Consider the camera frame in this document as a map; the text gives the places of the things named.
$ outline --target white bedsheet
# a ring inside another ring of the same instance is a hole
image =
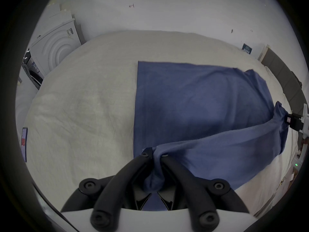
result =
[[[282,88],[256,59],[225,42],[192,33],[125,31],[85,43],[48,74],[26,118],[27,166],[58,209],[85,178],[116,174],[133,158],[138,61],[185,62],[255,70],[273,102],[291,112]],[[276,191],[297,150],[289,129],[284,152],[236,190],[254,214]]]

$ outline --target blue cloth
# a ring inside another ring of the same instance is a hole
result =
[[[253,70],[138,62],[134,157],[154,149],[145,190],[162,187],[159,159],[166,153],[195,176],[237,189],[282,153],[286,114]]]

